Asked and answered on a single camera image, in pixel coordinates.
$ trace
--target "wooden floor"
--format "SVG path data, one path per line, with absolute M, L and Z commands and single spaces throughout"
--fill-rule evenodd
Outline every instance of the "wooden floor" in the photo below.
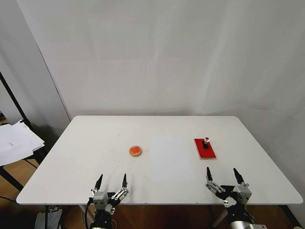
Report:
M 25 185 L 35 168 L 25 161 L 18 161 L 5 166 L 22 185 Z M 16 199 L 18 191 L 0 177 L 0 196 Z M 78 206 L 59 206 L 63 209 L 61 225 L 68 229 L 84 229 L 82 211 Z M 214 216 L 218 216 L 223 206 L 199 205 L 146 205 L 116 207 L 113 219 L 118 222 L 117 228 L 210 228 Z M 0 228 L 34 228 L 37 213 L 43 206 L 20 206 L 14 202 L 0 199 Z M 256 223 L 265 224 L 268 229 L 290 229 L 292 225 L 283 210 L 278 206 L 248 206 Z M 218 227 L 229 228 L 226 220 Z

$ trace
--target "silver metal part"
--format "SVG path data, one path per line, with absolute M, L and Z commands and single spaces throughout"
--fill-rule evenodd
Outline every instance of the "silver metal part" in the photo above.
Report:
M 228 197 L 226 198 L 226 200 L 223 200 L 222 202 L 226 208 L 231 207 L 237 203 L 236 200 L 234 200 L 232 197 Z
M 249 184 L 245 184 L 244 182 L 241 183 L 238 186 L 235 186 L 233 191 L 237 192 L 237 197 L 238 197 L 238 202 L 241 204 L 246 205 L 250 196 L 251 196 L 251 191 L 248 188 Z
M 104 210 L 108 203 L 107 192 L 96 191 L 93 196 L 93 203 L 97 210 Z
M 122 200 L 125 198 L 125 196 L 127 195 L 127 193 L 129 193 L 128 188 L 126 187 L 122 187 L 119 191 L 117 191 L 116 194 L 114 194 L 111 199 L 115 199 L 115 200 Z
M 216 194 L 217 192 L 225 192 L 226 190 L 222 187 L 220 187 L 218 184 L 216 184 L 213 181 L 209 181 L 208 177 L 207 177 L 207 182 L 206 182 L 206 187 L 214 194 Z
M 265 225 L 251 224 L 245 221 L 234 221 L 230 227 L 231 229 L 267 229 Z

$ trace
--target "white backdrop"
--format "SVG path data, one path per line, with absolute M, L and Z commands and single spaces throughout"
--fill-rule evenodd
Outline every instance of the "white backdrop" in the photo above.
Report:
M 17 2 L 72 117 L 235 115 L 305 196 L 305 1 Z

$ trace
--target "white table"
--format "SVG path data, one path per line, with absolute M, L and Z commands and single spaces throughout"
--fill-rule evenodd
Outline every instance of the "white table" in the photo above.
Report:
M 153 181 L 150 138 L 182 136 L 196 178 Z M 209 137 L 216 160 L 199 160 L 194 138 Z M 143 153 L 128 150 L 139 145 Z M 85 205 L 103 173 L 101 189 L 117 191 L 127 174 L 127 197 L 121 204 L 220 204 L 206 187 L 206 167 L 218 184 L 236 185 L 235 167 L 249 183 L 249 204 L 300 204 L 302 197 L 233 116 L 77 116 L 17 197 L 25 205 Z

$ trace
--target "black cable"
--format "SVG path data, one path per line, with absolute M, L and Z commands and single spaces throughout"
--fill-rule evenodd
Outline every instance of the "black cable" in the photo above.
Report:
M 89 227 L 88 227 L 87 213 L 88 213 L 89 205 L 90 205 L 91 203 L 92 203 L 92 201 L 89 200 L 88 203 L 87 203 L 86 209 L 85 209 L 85 226 L 86 226 L 86 229 L 89 229 Z
M 11 201 L 11 202 L 14 202 L 14 203 L 16 203 L 16 201 L 15 201 L 15 200 L 12 200 L 12 199 L 10 199 L 10 198 L 7 198 L 7 197 L 3 197 L 3 196 L 0 196 L 0 198 L 2 198 L 2 199 L 6 199 L 6 200 L 8 200 L 8 201 Z
M 31 162 L 29 162 L 27 159 L 24 159 L 27 163 L 31 164 L 33 167 L 37 168 L 37 166 L 35 166 L 34 164 L 32 164 Z

